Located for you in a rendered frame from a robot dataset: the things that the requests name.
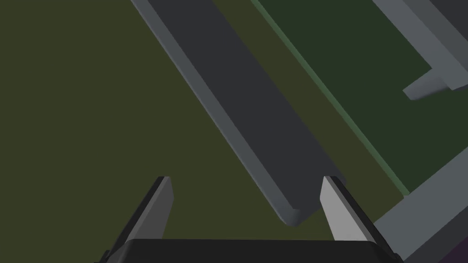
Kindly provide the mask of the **dark green drawer front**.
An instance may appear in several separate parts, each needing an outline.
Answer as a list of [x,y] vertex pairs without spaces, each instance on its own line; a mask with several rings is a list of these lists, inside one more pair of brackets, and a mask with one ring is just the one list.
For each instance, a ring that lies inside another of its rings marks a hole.
[[410,100],[429,69],[372,0],[251,0],[403,194],[468,148],[468,88]]

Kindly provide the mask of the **grey cupboard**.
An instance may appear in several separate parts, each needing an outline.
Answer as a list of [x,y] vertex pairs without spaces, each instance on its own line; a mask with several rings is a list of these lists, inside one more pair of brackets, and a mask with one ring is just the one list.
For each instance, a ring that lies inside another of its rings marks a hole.
[[375,226],[404,263],[439,263],[468,237],[468,147]]

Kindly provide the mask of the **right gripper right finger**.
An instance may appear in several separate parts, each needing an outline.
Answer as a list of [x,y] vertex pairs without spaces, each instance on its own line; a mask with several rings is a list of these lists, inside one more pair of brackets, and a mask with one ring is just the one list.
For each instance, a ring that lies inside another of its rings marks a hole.
[[392,252],[382,234],[337,177],[323,178],[320,203],[336,241],[370,241],[384,251]]

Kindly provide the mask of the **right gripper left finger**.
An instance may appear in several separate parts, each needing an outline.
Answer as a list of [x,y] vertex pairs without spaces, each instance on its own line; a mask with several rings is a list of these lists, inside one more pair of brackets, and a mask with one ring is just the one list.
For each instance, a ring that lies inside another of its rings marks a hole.
[[133,239],[161,239],[173,200],[170,177],[157,177],[106,255],[112,256]]

